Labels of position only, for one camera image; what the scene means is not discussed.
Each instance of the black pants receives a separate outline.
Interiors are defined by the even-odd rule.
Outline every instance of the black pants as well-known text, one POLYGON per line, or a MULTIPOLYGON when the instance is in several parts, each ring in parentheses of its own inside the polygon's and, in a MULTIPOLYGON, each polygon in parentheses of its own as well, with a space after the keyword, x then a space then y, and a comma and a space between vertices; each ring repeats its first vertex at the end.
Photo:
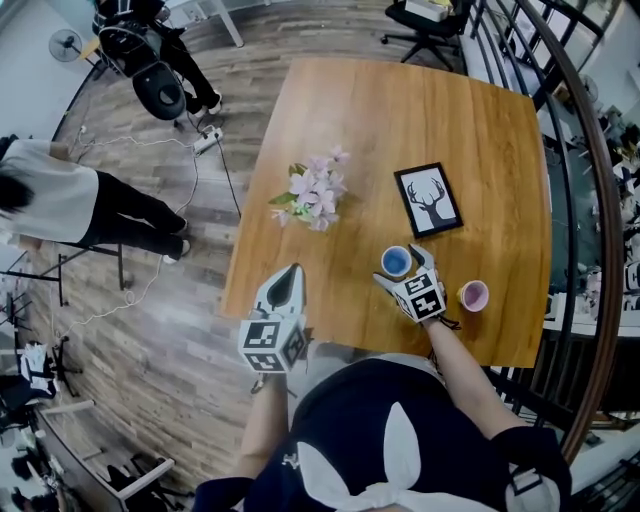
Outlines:
POLYGON ((203 106, 213 108, 218 104, 220 96, 214 92, 207 77, 200 71, 198 64, 193 60, 187 51, 187 47, 179 37, 167 37, 162 41, 160 58, 171 66, 174 71, 181 74, 185 80, 191 82, 197 98, 185 91, 187 110, 189 112, 195 114, 203 106))
POLYGON ((110 174, 98 173, 98 197, 82 245, 122 244, 175 260, 182 256, 182 238, 173 235, 184 219, 162 201, 143 194, 110 174), (143 222, 123 217, 127 215, 143 222))

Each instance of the cup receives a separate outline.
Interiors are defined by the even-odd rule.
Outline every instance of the cup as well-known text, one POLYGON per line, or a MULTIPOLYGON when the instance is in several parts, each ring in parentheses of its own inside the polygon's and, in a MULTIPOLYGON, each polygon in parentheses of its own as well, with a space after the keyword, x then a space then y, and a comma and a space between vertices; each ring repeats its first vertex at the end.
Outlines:
POLYGON ((458 290, 457 297, 464 309, 477 313, 489 302, 489 288, 482 281, 469 281, 458 290))
POLYGON ((392 277, 402 277, 411 270, 411 254, 404 247, 389 247, 380 259, 382 270, 392 277))

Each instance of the shoe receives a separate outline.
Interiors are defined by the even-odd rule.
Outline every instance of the shoe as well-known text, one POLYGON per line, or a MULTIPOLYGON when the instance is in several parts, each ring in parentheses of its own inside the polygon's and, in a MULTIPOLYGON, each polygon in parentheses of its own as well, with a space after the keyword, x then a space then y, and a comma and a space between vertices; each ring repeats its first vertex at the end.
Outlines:
POLYGON ((171 232, 172 235, 179 235, 181 233, 185 233, 189 229, 189 221, 184 217, 182 217, 182 220, 184 221, 184 226, 182 226, 178 231, 172 231, 171 232))
POLYGON ((192 114, 192 115, 196 119, 202 119, 208 112, 209 112, 209 109, 203 106, 200 110, 198 110, 195 114, 192 114))
POLYGON ((218 96, 218 103, 216 103, 214 107, 211 107, 209 109, 209 114, 211 114, 212 116, 216 115, 222 110, 222 94, 220 94, 220 91, 216 91, 215 89, 213 90, 213 92, 215 92, 218 96))
MULTIPOLYGON (((184 257, 191 250, 191 244, 187 240, 182 241, 182 255, 184 257)), ((162 261, 164 261, 167 265, 173 265, 178 260, 174 260, 171 256, 163 256, 162 261)))

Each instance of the blue cup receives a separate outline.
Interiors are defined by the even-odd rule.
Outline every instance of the blue cup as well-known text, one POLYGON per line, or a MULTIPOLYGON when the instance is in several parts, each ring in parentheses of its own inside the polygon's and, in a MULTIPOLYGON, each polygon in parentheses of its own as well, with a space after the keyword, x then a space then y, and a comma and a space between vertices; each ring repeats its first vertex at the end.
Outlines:
POLYGON ((411 270, 411 254, 404 247, 393 245, 382 254, 382 270, 392 277, 402 277, 411 270))

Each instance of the electric fan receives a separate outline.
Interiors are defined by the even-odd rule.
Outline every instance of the electric fan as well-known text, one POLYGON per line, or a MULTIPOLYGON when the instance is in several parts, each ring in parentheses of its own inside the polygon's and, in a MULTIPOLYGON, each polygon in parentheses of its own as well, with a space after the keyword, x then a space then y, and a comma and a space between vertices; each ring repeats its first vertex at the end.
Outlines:
POLYGON ((598 85, 595 80, 589 75, 580 75, 580 80, 582 80, 582 85, 587 90, 587 96, 589 96, 591 103, 598 101, 598 85))
POLYGON ((49 52, 60 62, 76 60, 82 53, 81 48, 82 40, 73 30, 58 30, 49 40, 49 52))

